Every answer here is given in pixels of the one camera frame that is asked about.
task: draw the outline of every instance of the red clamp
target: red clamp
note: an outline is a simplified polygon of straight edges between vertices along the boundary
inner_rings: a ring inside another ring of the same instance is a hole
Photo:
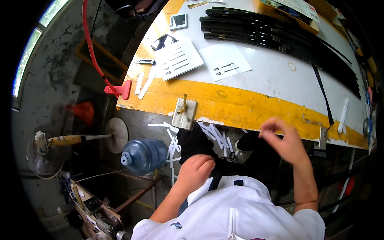
[[[131,80],[125,81],[125,83],[122,86],[114,86],[115,91],[112,91],[112,89],[109,86],[106,86],[104,89],[105,93],[113,94],[117,98],[119,95],[122,95],[123,100],[128,100],[129,98],[129,92],[131,91]]]

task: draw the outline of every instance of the hand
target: hand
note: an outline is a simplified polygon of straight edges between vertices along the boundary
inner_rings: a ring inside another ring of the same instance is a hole
[[[309,159],[297,130],[280,118],[270,118],[261,127],[259,137],[263,138],[287,162],[297,165]],[[283,140],[275,135],[277,130],[284,134]]]
[[[206,182],[215,165],[215,160],[205,154],[198,154],[188,158],[181,165],[174,188],[181,191],[180,194],[188,196]]]

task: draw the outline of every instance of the water bottle cap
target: water bottle cap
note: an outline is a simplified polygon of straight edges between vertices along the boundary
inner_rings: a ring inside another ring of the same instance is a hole
[[[131,156],[127,152],[123,152],[122,157],[120,158],[120,162],[124,166],[131,164],[132,162]]]

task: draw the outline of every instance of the window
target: window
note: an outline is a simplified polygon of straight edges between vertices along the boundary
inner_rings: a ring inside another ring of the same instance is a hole
[[[35,48],[40,36],[43,34],[43,32],[46,30],[49,23],[52,21],[52,19],[57,15],[57,13],[62,9],[62,7],[68,2],[69,0],[54,0],[51,5],[48,7],[48,9],[45,11],[41,19],[39,20],[38,25],[42,25],[43,27],[35,28],[28,40],[27,45],[25,46],[24,53],[20,59],[19,66],[17,68],[16,76],[13,81],[13,89],[12,89],[12,96],[17,98],[19,94],[19,88],[22,82],[22,78],[24,75],[24,71],[26,68],[26,65],[28,63],[28,60],[32,54],[33,49]]]
[[[48,7],[48,9],[45,11],[43,16],[40,19],[40,23],[47,27],[48,24],[51,22],[54,16],[56,16],[57,12],[60,11],[60,9],[68,2],[68,0],[55,0],[53,3]]]
[[[26,63],[28,62],[29,57],[31,56],[32,50],[35,47],[37,40],[39,40],[41,36],[41,31],[37,30],[36,28],[33,30],[31,36],[29,37],[28,43],[26,44],[26,47],[24,49],[24,53],[22,55],[22,58],[19,63],[19,67],[17,68],[16,77],[13,81],[13,91],[12,95],[14,97],[17,97],[19,94],[19,87],[20,83],[22,81],[22,76],[25,70]]]

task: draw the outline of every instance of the blue water jug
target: blue water jug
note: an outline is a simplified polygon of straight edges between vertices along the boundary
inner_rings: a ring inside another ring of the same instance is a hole
[[[144,175],[167,161],[167,146],[159,139],[131,140],[124,145],[121,164],[132,174]]]

